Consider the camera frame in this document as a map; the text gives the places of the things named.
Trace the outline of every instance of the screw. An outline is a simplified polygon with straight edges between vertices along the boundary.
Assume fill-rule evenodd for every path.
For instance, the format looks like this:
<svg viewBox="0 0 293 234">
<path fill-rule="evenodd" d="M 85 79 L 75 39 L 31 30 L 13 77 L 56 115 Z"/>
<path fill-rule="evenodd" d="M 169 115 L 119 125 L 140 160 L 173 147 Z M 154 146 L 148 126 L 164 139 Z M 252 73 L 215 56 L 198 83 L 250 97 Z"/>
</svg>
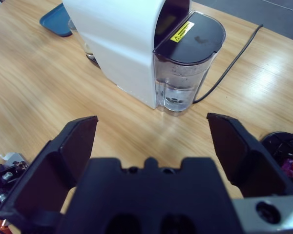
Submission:
<svg viewBox="0 0 293 234">
<path fill-rule="evenodd" d="M 10 180 L 10 179 L 12 178 L 12 176 L 13 176 L 13 173 L 12 173 L 12 172 L 7 172 L 7 173 L 5 173 L 5 174 L 2 176 L 2 179 L 8 181 L 8 180 Z"/>
<path fill-rule="evenodd" d="M 0 194 L 0 202 L 4 202 L 6 200 L 6 194 Z"/>
<path fill-rule="evenodd" d="M 256 205 L 258 215 L 267 223 L 277 224 L 281 221 L 281 214 L 278 209 L 266 202 L 259 202 Z"/>
</svg>

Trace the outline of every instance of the glass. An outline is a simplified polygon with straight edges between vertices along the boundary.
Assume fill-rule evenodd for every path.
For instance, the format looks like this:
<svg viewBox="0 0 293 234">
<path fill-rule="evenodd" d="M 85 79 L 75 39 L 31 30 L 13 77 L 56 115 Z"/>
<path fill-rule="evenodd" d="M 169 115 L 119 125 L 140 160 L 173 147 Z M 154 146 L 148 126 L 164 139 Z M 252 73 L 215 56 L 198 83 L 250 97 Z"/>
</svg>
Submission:
<svg viewBox="0 0 293 234">
<path fill-rule="evenodd" d="M 77 39 L 77 41 L 79 42 L 79 44 L 82 46 L 82 48 L 84 49 L 87 57 L 91 60 L 96 61 L 96 59 L 94 58 L 93 53 L 91 52 L 91 49 L 89 48 L 89 46 L 87 45 L 87 43 L 84 42 L 84 40 L 82 39 L 82 37 L 80 36 L 80 34 L 78 33 L 72 19 L 69 19 L 68 21 L 68 27 L 70 29 L 70 31 L 72 32 L 72 34 L 74 35 L 74 37 Z"/>
</svg>

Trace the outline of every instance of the power cord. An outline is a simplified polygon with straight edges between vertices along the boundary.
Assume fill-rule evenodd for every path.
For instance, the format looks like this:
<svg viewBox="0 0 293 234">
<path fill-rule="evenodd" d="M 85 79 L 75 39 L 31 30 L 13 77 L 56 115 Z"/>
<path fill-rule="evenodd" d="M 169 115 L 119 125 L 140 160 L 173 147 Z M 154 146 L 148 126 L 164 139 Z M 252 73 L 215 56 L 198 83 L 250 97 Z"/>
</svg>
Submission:
<svg viewBox="0 0 293 234">
<path fill-rule="evenodd" d="M 253 32 L 253 34 L 251 35 L 249 41 L 245 44 L 245 46 L 243 47 L 243 49 L 240 51 L 240 53 L 234 58 L 234 60 L 232 61 L 232 63 L 229 65 L 229 67 L 225 70 L 225 72 L 221 75 L 221 77 L 217 80 L 217 82 L 213 85 L 213 87 L 211 87 L 210 90 L 208 90 L 207 93 L 205 93 L 202 97 L 200 97 L 199 99 L 193 101 L 193 104 L 196 104 L 202 100 L 204 100 L 208 95 L 211 94 L 211 92 L 214 91 L 214 89 L 219 85 L 219 83 L 225 78 L 226 74 L 230 71 L 230 69 L 233 67 L 233 65 L 235 64 L 235 62 L 237 62 L 237 60 L 241 57 L 241 55 L 244 53 L 244 51 L 247 49 L 247 47 L 250 45 L 250 43 L 253 41 L 254 37 L 256 36 L 258 30 L 263 27 L 263 25 L 259 25 L 255 31 Z"/>
</svg>

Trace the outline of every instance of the water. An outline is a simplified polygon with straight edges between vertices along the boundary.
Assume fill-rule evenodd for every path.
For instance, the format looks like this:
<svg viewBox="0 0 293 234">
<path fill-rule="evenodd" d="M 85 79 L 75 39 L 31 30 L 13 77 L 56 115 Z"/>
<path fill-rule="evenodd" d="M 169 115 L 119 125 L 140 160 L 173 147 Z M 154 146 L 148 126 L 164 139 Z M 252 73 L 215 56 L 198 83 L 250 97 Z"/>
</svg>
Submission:
<svg viewBox="0 0 293 234">
<path fill-rule="evenodd" d="M 189 108 L 198 88 L 198 85 L 188 88 L 176 88 L 165 83 L 159 83 L 159 85 L 162 86 L 162 92 L 160 93 L 160 99 L 164 101 L 162 106 L 175 112 L 181 112 Z"/>
</svg>

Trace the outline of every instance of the yellow warning label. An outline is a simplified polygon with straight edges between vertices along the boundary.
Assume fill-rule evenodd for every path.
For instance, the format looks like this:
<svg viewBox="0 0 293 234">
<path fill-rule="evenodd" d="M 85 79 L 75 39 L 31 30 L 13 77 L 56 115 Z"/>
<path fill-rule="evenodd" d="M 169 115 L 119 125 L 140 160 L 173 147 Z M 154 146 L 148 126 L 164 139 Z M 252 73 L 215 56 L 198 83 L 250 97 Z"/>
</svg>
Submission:
<svg viewBox="0 0 293 234">
<path fill-rule="evenodd" d="M 187 34 L 187 32 L 194 26 L 194 23 L 186 22 L 172 37 L 171 40 L 178 43 Z"/>
</svg>

